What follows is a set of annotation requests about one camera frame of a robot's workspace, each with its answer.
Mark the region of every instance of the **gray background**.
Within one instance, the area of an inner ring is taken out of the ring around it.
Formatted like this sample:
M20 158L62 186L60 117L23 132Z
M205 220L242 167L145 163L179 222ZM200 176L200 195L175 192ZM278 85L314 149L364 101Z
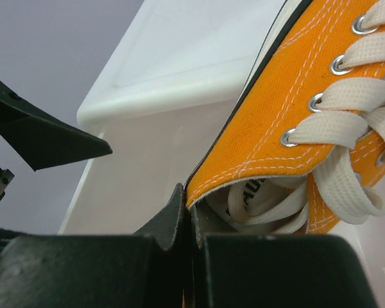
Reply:
M76 112L143 0L0 1L0 80L77 126ZM15 179L0 227L57 233L85 162L33 172L0 137L0 166Z

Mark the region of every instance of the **white bin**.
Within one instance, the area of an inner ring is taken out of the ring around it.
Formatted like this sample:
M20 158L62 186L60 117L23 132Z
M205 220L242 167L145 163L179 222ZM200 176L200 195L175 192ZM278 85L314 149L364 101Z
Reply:
M60 233L132 233L166 204L223 127L283 2L145 0L78 111L114 154L87 164ZM332 233L385 307L385 217Z

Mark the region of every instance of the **sneaker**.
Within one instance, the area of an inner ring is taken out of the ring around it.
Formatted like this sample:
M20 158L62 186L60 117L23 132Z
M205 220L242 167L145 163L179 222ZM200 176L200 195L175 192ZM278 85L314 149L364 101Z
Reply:
M324 234L385 215L385 0L286 1L187 183L237 231Z

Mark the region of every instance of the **metal eyelet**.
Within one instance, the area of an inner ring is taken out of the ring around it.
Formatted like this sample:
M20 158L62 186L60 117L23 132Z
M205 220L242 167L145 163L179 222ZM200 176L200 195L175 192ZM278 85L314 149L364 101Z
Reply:
M308 102L308 109L312 112L320 112L322 111L321 109L317 108L316 105L321 103L321 98L322 98L322 92L315 94Z
M286 146L287 148L292 148L293 146L297 146L295 143L290 143L288 141L289 135L291 135L293 132L295 132L295 128L292 128L290 130L287 130L285 133L281 136L281 143L283 146Z
M384 160L385 160L385 150L378 156L375 166L383 166L385 164Z
M358 182L361 183L361 181L362 181L361 175L358 172L354 172L354 174L355 174L355 177L357 178Z
M339 66L342 64L342 59L344 59L344 55L337 56L334 61L332 61L331 65L329 66L329 70L334 75L344 75L348 74L352 69L340 69Z
M354 32L357 35L366 35L366 34L373 33L379 29L379 27L373 27L369 29L362 28L362 21L364 20L364 18L365 18L365 14L359 16L354 21L354 23L352 24L352 32Z

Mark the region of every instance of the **orange canvas sneaker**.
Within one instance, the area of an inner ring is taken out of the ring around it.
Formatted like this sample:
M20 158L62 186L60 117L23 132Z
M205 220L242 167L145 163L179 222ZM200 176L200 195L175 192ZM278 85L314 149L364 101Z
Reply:
M385 215L384 175L385 0L286 1L187 206L240 232L327 233Z

